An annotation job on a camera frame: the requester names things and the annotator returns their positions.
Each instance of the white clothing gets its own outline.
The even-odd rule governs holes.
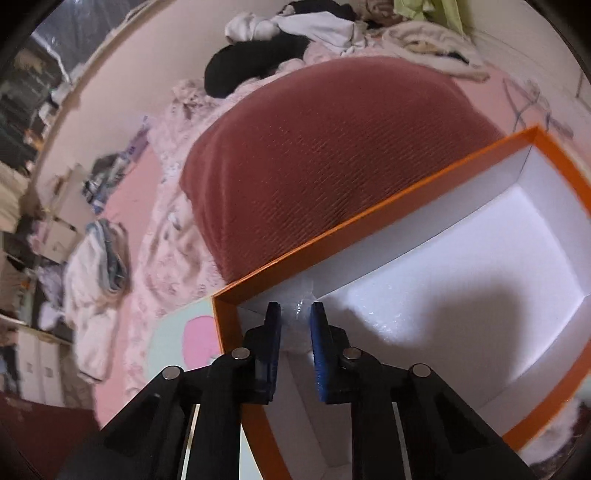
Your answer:
[[[227,38],[233,43],[270,40],[280,31],[308,37],[338,54],[351,53],[356,48],[367,46],[363,32],[355,22],[329,12],[276,15],[270,20],[245,12],[232,18],[225,28]]]
[[[270,40],[277,35],[279,27],[259,15],[243,12],[232,18],[224,30],[231,43],[252,40]]]

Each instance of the white wall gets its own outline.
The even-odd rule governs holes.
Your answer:
[[[527,78],[547,76],[573,96],[581,69],[552,25],[525,0],[458,0],[463,23],[491,61]]]
[[[40,158],[44,183],[75,163],[122,150],[145,114],[157,115],[181,79],[203,76],[227,45],[223,29],[238,12],[276,13],[286,0],[161,0],[94,62],[66,104]]]

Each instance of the pile of clothes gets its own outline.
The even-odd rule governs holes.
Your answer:
[[[109,375],[128,265],[126,232],[101,219],[88,225],[64,272],[64,321],[74,330],[79,375],[89,383]]]
[[[381,52],[376,54],[486,80],[488,72],[480,55],[461,31],[456,0],[445,0],[442,8],[448,26],[454,28],[424,21],[425,12],[434,11],[424,0],[366,0],[356,9],[333,0],[300,0],[272,18],[238,14],[225,28],[230,45],[206,67],[205,91],[211,97],[226,98],[241,83],[269,77],[285,61],[301,60],[310,42],[338,56],[378,47]]]
[[[82,190],[82,195],[91,205],[96,215],[100,215],[105,209],[107,200],[115,191],[115,188],[148,146],[148,132],[150,120],[144,117],[142,127],[129,142],[123,152],[117,152],[95,160]]]

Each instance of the storage drawer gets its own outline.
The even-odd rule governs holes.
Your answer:
[[[61,389],[60,346],[58,343],[39,341],[41,352],[41,380],[45,403],[54,407],[64,406]]]
[[[51,224],[47,234],[43,256],[56,263],[62,263],[68,259],[76,247],[77,239],[78,234],[70,225],[56,220]]]
[[[35,403],[45,403],[40,372],[39,340],[35,335],[20,330],[17,352],[21,397]]]

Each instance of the white cabinet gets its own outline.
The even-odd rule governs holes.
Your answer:
[[[17,367],[23,400],[64,406],[60,345],[41,340],[27,329],[18,332]]]
[[[41,358],[41,383],[45,404],[54,407],[64,406],[64,395],[61,387],[60,346],[58,343],[47,343],[39,340]]]
[[[36,403],[45,403],[40,374],[39,340],[32,333],[20,330],[18,334],[17,365],[21,397]]]

